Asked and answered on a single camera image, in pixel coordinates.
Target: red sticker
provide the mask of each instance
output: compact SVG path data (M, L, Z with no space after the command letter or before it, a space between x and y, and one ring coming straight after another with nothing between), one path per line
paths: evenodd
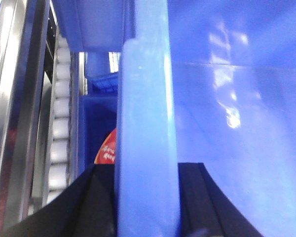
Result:
M95 164L114 164L116 156L116 129L105 139L95 157Z

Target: light blue plastic post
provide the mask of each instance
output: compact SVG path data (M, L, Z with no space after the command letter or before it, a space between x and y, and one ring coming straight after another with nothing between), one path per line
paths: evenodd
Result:
M136 0L119 94L119 237L178 237L180 199L167 0Z

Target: blue plastic bin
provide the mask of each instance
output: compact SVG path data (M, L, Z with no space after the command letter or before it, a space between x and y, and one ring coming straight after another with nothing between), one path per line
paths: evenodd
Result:
M116 95L81 96L79 115L80 170L94 163L105 138L116 128Z

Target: metal rail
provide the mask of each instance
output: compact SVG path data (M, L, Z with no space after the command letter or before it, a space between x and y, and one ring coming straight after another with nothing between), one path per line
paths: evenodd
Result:
M49 1L0 6L0 231L28 213Z

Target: white roller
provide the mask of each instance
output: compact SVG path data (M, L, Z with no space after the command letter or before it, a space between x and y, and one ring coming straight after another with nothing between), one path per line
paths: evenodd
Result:
M69 138L69 119L68 118L56 118L53 121L53 138L63 139Z
M69 117L69 98L58 98L54 102L55 117Z
M59 196L59 194L62 193L63 190L56 190L56 191L51 191L49 192L47 196L47 204L49 204L51 201L53 201L56 197Z
M48 174L49 190L65 189L67 186L67 165L51 165Z
M70 64L60 63L56 67L57 80L70 80Z
M52 163L67 162L68 160L68 140L53 141L50 147L50 161Z
M61 80L55 83L55 95L57 98L70 97L70 81Z
M60 63L70 63L70 50L68 47L61 47L57 50L57 59Z
M58 37L58 45L59 45L59 47L68 47L68 43L67 43L66 38L59 36Z

